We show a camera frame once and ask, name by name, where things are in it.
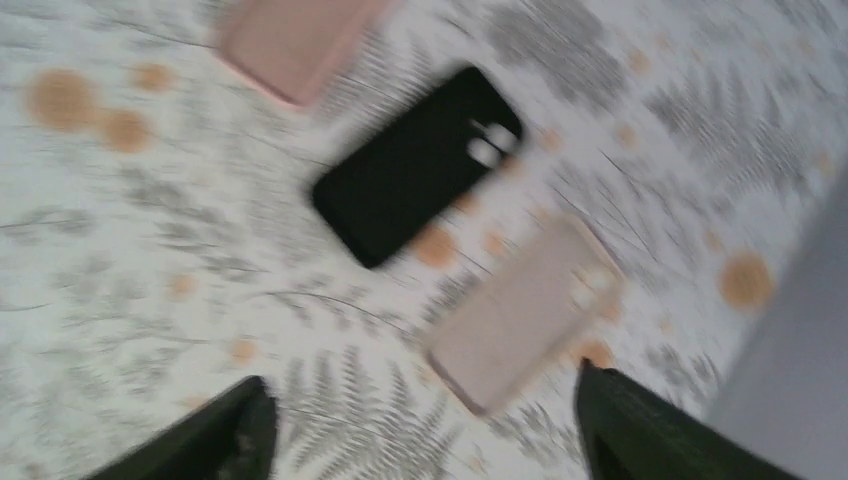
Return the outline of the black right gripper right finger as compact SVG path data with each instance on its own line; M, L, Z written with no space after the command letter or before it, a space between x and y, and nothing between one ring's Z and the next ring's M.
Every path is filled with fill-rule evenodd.
M574 410L591 479L779 480L753 455L613 368L581 361Z

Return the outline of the dark phone case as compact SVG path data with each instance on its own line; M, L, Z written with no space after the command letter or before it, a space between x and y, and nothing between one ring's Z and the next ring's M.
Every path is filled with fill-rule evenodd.
M374 269L501 167L523 139L511 105L467 65L320 176L311 201L354 259Z

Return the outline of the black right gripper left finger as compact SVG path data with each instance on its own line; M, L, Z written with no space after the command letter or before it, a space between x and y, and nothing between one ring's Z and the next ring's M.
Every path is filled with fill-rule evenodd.
M92 473L91 480L265 480L278 438L277 399L248 376Z

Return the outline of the floral patterned table mat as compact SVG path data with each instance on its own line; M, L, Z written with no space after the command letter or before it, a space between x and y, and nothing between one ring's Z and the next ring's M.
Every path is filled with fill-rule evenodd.
M694 415L847 160L843 1L394 1L311 109L227 68L231 1L1 5L1 475L82 479L248 375L276 479L582 479L579 362ZM384 269L315 177L455 64L526 141ZM428 329L550 219L623 297L492 419Z

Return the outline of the pink silicone phone case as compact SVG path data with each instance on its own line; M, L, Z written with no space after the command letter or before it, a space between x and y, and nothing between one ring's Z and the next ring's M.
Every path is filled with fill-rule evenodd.
M217 32L221 61L296 108L314 103L386 1L240 1Z

